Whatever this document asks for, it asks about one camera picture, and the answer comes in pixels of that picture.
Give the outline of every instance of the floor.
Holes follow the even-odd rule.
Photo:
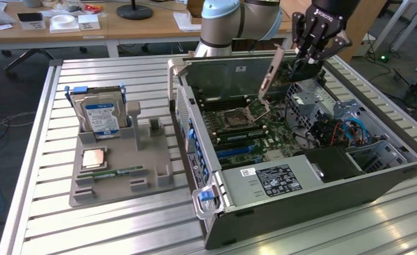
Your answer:
[[[378,19],[371,27],[371,35],[375,37],[386,25],[389,16]],[[387,51],[387,43],[393,40],[398,30],[404,26],[400,22],[387,36],[375,55],[381,55]],[[194,50],[195,43],[181,43],[184,50]],[[13,50],[13,57],[17,57],[24,50]],[[101,46],[88,47],[88,53],[81,54],[77,48],[50,49],[49,53],[61,59],[99,58],[108,57],[108,52]],[[148,46],[148,53],[141,52],[141,45],[128,45],[121,49],[120,56],[135,55],[160,55],[177,53],[175,44],[153,44]],[[412,81],[417,79],[414,67],[417,66],[417,30],[413,31],[406,43],[400,49],[401,59],[390,57],[390,61],[385,64],[390,69],[395,69],[401,75]],[[21,65],[14,68],[18,74],[17,80],[9,80],[4,75],[4,66],[13,60],[13,57],[4,57],[0,53],[0,116],[12,116],[21,112],[34,111],[38,104],[41,87],[48,70],[48,60],[40,54],[36,54]],[[386,69],[371,64],[363,58],[357,57],[350,61],[350,65],[357,69],[358,73],[367,79],[375,75],[385,73]],[[373,84],[386,93],[402,97],[406,91],[406,83],[393,79],[393,73],[379,76],[373,80]],[[28,115],[12,120],[10,124],[20,124],[32,121],[33,116]],[[0,132],[5,131],[5,126],[0,126]],[[21,167],[21,161],[26,149],[28,138],[30,133],[30,125],[10,127],[8,130],[8,143],[0,150],[0,187],[5,199],[5,212],[8,212],[9,203],[13,197],[16,180]],[[4,229],[4,221],[6,213],[0,216],[0,239]]]

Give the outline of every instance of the slotted metal surface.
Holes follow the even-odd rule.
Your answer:
[[[203,249],[167,108],[165,63],[173,56],[64,61],[49,69],[49,100],[30,144],[0,254],[417,254],[417,177],[373,203],[341,211],[218,250]],[[417,124],[338,59],[330,63],[417,141]],[[143,106],[140,122],[165,126],[177,190],[101,206],[68,205],[77,119],[62,88],[123,82]],[[333,77],[327,87],[347,99]]]

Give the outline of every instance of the black lamp base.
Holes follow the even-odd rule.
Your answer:
[[[121,5],[117,8],[117,15],[128,20],[144,20],[148,19],[153,14],[151,8],[144,5],[136,5],[136,9],[132,9],[132,5]]]

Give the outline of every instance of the blue pcie slot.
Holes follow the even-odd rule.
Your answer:
[[[240,148],[240,149],[235,149],[235,150],[220,151],[220,152],[216,152],[216,157],[222,158],[222,157],[228,157],[228,156],[234,156],[238,154],[251,153],[252,149],[254,149],[254,145]]]

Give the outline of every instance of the hard drive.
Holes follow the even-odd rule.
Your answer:
[[[119,129],[129,126],[125,114],[124,86],[88,88],[65,87],[81,132],[93,132],[96,139],[119,135]]]

